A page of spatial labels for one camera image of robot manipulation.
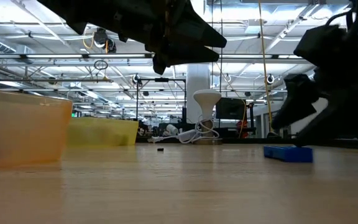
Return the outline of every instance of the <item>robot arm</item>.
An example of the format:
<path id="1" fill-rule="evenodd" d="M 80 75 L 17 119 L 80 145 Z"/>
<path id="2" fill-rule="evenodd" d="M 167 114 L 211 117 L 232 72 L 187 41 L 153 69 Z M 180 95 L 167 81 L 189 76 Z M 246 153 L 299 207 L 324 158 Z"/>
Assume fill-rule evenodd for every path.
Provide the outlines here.
<path id="1" fill-rule="evenodd" d="M 155 53 L 154 71 L 161 75 L 172 65 L 216 62 L 219 54 L 207 47 L 225 47 L 227 43 L 197 15 L 190 0 L 38 2 L 64 18 L 80 35 L 87 23 L 92 23 L 115 32 L 123 42 L 132 39 L 145 44 L 146 51 Z"/>
<path id="2" fill-rule="evenodd" d="M 311 104 L 319 98 L 328 100 L 327 108 L 298 133 L 299 146 L 342 135 L 358 136 L 358 1 L 353 3 L 349 12 L 306 31 L 294 51 L 318 68 L 314 80 L 302 74 L 285 78 L 288 97 L 272 121 L 273 129 L 315 113 Z M 330 24 L 339 16 L 347 16 L 347 30 Z M 349 125 L 351 118 L 357 121 Z"/>

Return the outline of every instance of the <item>white column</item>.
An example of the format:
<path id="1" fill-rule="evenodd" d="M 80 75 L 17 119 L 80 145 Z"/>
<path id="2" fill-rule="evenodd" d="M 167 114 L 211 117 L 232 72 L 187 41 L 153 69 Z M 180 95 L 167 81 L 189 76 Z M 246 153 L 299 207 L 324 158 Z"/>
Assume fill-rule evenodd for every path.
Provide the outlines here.
<path id="1" fill-rule="evenodd" d="M 260 115 L 260 133 L 261 138 L 265 138 L 265 117 L 264 114 Z"/>
<path id="2" fill-rule="evenodd" d="M 187 66 L 187 123 L 197 123 L 199 116 L 203 114 L 193 94 L 198 90 L 211 88 L 209 76 L 209 65 L 207 63 L 189 64 Z"/>

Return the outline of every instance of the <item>white cable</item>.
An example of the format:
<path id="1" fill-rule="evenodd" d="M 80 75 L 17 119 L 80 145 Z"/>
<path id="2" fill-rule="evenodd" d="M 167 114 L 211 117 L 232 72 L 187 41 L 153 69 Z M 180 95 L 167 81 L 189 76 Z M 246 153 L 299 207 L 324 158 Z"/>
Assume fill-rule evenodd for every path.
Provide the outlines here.
<path id="1" fill-rule="evenodd" d="M 219 133 L 213 129 L 214 128 L 213 120 L 212 119 L 200 120 L 201 117 L 202 117 L 202 115 L 198 118 L 199 121 L 195 124 L 195 128 L 193 130 L 186 131 L 184 133 L 180 133 L 176 136 L 152 137 L 151 139 L 148 139 L 148 142 L 156 143 L 159 141 L 163 141 L 164 139 L 177 138 L 182 144 L 188 144 L 191 142 L 198 141 L 200 139 L 217 139 L 217 138 L 219 138 Z M 207 126 L 205 126 L 203 124 L 203 122 L 205 122 L 205 121 L 212 122 L 212 128 L 208 128 Z M 208 134 L 208 133 L 214 133 L 214 137 L 203 136 L 203 134 Z"/>

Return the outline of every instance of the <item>table surface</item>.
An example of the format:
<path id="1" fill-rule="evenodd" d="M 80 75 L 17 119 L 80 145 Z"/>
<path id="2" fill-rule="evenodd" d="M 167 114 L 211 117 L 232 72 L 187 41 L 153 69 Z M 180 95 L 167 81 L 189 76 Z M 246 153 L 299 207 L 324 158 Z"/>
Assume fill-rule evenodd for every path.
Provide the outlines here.
<path id="1" fill-rule="evenodd" d="M 358 223 L 358 150 L 314 159 L 265 159 L 261 145 L 70 149 L 0 169 L 0 223 Z"/>

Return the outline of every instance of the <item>pole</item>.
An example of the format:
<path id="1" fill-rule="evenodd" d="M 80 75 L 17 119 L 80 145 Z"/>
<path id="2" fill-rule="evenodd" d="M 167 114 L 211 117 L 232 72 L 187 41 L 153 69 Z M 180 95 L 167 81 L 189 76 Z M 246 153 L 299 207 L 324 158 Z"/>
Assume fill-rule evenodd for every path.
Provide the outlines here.
<path id="1" fill-rule="evenodd" d="M 251 118 L 251 128 L 253 129 L 255 127 L 255 123 L 254 123 L 254 104 L 253 103 L 249 104 L 249 116 Z"/>
<path id="2" fill-rule="evenodd" d="M 136 120 L 139 112 L 139 81 L 136 82 Z"/>
<path id="3" fill-rule="evenodd" d="M 185 108 L 186 108 L 186 101 L 187 101 L 187 84 L 186 81 L 185 82 Z"/>
<path id="4" fill-rule="evenodd" d="M 219 81 L 219 92 L 222 94 L 222 67 L 221 67 L 221 78 Z M 221 128 L 221 119 L 219 119 L 219 126 L 218 128 Z"/>

